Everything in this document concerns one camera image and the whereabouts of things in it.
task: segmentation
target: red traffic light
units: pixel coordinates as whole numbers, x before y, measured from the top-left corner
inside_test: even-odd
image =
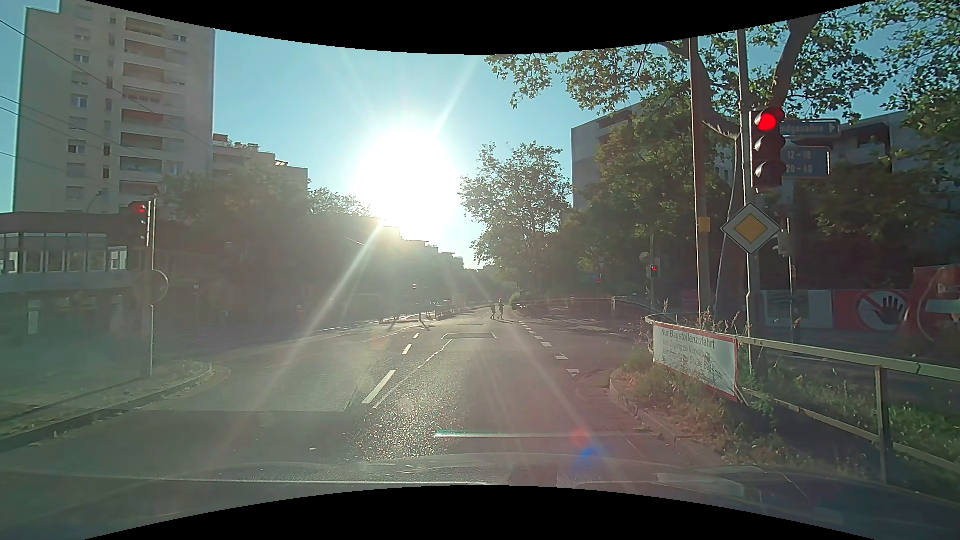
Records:
[[[786,115],[783,113],[783,109],[779,107],[768,107],[756,117],[754,123],[756,124],[756,128],[762,132],[772,132],[780,126],[780,122],[782,122],[785,117]]]

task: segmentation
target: traffic light pole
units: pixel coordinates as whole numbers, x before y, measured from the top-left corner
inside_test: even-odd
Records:
[[[140,336],[144,343],[144,355],[140,365],[140,377],[154,375],[154,264],[156,262],[156,197],[150,202],[147,215],[147,246],[143,248],[143,305],[140,313]]]

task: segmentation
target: guardrail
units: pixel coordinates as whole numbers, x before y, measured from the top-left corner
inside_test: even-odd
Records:
[[[715,336],[719,339],[730,340],[737,347],[739,351],[739,346],[747,347],[756,347],[759,348],[757,357],[760,354],[763,354],[764,351],[773,350],[778,352],[789,353],[792,355],[804,355],[806,358],[801,356],[791,356],[795,359],[807,360],[810,362],[841,362],[849,365],[862,366],[873,368],[873,379],[874,387],[876,389],[876,407],[874,413],[876,415],[876,433],[864,430],[857,426],[853,426],[836,418],[830,418],[827,415],[818,413],[808,408],[804,408],[798,405],[790,404],[784,400],[773,398],[772,396],[767,396],[762,392],[755,391],[749,388],[739,388],[739,381],[737,381],[737,390],[738,393],[749,395],[753,398],[758,399],[768,399],[776,405],[785,407],[794,412],[803,414],[808,418],[816,420],[818,422],[827,424],[833,428],[845,431],[847,433],[853,434],[857,437],[866,439],[875,444],[879,450],[879,469],[880,469],[880,479],[884,483],[888,482],[888,471],[892,460],[895,458],[895,453],[905,454],[910,457],[919,459],[931,465],[940,467],[942,469],[951,471],[953,473],[960,474],[960,463],[944,459],[937,455],[933,455],[916,448],[908,447],[904,444],[894,442],[891,437],[891,426],[890,426],[890,383],[889,377],[891,372],[894,374],[909,374],[911,376],[924,377],[932,380],[941,380],[948,382],[960,382],[960,369],[927,364],[918,361],[904,360],[899,358],[890,358],[885,356],[873,356],[865,355],[861,353],[852,353],[848,351],[838,351],[834,349],[826,349],[823,347],[815,347],[812,345],[801,345],[797,343],[787,343],[782,341],[775,341],[771,339],[761,339],[756,337],[749,337],[743,335],[732,335],[724,334],[719,332],[708,332],[701,331],[699,329],[685,327],[679,325],[681,318],[684,315],[692,315],[699,317],[699,314],[682,314],[682,313],[654,313],[644,318],[647,324],[661,327],[680,327],[680,331],[692,331],[691,333],[706,333],[712,336]],[[664,318],[672,319],[669,322],[663,321]],[[655,342],[655,339],[651,339],[652,352],[654,352],[658,345]],[[741,361],[740,354],[736,355],[736,362]]]

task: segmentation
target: priority road sign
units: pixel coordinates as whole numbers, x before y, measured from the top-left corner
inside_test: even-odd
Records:
[[[780,226],[753,203],[720,228],[747,253],[755,253],[780,231]]]

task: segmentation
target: blue sign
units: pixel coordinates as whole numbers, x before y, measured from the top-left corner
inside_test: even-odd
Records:
[[[793,179],[824,178],[830,174],[830,151],[823,146],[787,146],[781,152],[786,165],[783,177]]]
[[[840,120],[783,120],[780,133],[790,137],[836,138]]]

